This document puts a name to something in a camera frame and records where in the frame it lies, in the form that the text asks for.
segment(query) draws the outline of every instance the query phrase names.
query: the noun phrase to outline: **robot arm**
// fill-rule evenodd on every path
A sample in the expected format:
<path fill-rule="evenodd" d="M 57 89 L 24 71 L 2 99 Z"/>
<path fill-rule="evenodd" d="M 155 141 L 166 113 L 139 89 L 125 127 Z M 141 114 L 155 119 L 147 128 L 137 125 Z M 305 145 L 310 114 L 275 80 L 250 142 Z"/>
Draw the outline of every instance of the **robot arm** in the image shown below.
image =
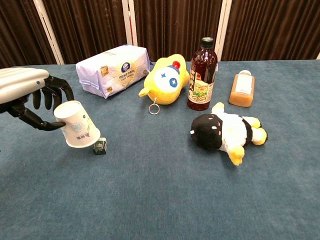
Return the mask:
<path fill-rule="evenodd" d="M 43 121 L 38 115 L 25 107 L 29 95 L 33 95 L 33 106 L 39 109 L 41 92 L 44 105 L 50 109 L 53 99 L 53 110 L 62 103 L 64 91 L 68 101 L 74 100 L 74 94 L 66 80 L 50 76 L 48 71 L 35 68 L 4 68 L 0 69 L 0 114 L 8 112 L 32 127 L 53 131 L 65 125 L 64 122 Z"/>

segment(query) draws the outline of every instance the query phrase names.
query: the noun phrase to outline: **white plastic package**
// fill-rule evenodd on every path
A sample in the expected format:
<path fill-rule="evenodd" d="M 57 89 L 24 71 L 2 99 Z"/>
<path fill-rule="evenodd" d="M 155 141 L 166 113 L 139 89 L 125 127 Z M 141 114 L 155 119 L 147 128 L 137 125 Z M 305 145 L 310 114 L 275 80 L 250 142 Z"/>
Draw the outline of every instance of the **white plastic package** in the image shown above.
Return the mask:
<path fill-rule="evenodd" d="M 75 67 L 83 90 L 106 99 L 148 75 L 150 61 L 146 48 L 122 45 L 80 61 Z"/>

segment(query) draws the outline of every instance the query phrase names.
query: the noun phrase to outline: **plush toy foot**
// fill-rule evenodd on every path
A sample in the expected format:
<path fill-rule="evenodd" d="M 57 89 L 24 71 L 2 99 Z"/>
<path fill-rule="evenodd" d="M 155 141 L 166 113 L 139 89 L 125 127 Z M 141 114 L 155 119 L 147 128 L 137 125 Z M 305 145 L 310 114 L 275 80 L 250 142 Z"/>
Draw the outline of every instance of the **plush toy foot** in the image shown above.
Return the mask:
<path fill-rule="evenodd" d="M 150 92 L 150 89 L 145 87 L 144 89 L 142 89 L 140 92 L 139 92 L 139 97 L 144 97 L 145 95 L 148 95 L 148 93 Z"/>
<path fill-rule="evenodd" d="M 253 128 L 252 133 L 253 135 L 259 136 L 253 136 L 253 138 L 256 139 L 255 141 L 252 141 L 254 145 L 262 145 L 268 140 L 268 134 L 262 127 L 256 129 Z"/>
<path fill-rule="evenodd" d="M 243 116 L 243 119 L 246 120 L 251 127 L 256 129 L 261 128 L 261 122 L 258 118 L 252 116 Z"/>
<path fill-rule="evenodd" d="M 233 148 L 229 153 L 229 158 L 231 162 L 236 166 L 239 166 L 240 164 L 242 164 L 242 158 L 244 156 L 245 156 L 245 149 L 242 146 L 237 146 Z"/>
<path fill-rule="evenodd" d="M 212 113 L 215 112 L 224 112 L 225 110 L 225 105 L 222 102 L 218 102 L 217 104 L 215 104 L 211 110 Z"/>

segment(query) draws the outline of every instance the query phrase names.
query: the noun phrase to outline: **yellow plush toy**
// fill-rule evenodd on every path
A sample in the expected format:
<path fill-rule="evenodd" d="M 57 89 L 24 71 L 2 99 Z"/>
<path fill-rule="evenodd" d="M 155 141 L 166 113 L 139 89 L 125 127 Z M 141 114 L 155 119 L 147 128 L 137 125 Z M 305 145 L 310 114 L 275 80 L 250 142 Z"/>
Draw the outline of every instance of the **yellow plush toy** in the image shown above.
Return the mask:
<path fill-rule="evenodd" d="M 156 104 L 171 104 L 188 82 L 189 73 L 184 57 L 180 54 L 163 57 L 156 61 L 153 70 L 144 80 L 144 88 L 139 96 L 148 95 Z"/>

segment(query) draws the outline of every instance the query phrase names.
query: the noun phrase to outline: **metal ring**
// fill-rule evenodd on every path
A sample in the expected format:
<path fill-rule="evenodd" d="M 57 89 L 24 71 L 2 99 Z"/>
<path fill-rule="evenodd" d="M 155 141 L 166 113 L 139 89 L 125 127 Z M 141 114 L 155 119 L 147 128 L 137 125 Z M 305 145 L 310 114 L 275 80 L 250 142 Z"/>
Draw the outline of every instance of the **metal ring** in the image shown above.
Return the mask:
<path fill-rule="evenodd" d="M 151 111 L 151 107 L 152 107 L 152 106 L 156 106 L 156 107 L 158 108 L 158 111 L 152 112 L 152 111 Z M 160 107 L 159 107 L 158 104 L 152 103 L 152 104 L 149 106 L 149 113 L 150 113 L 150 114 L 152 114 L 152 115 L 157 115 L 159 112 L 160 112 Z"/>

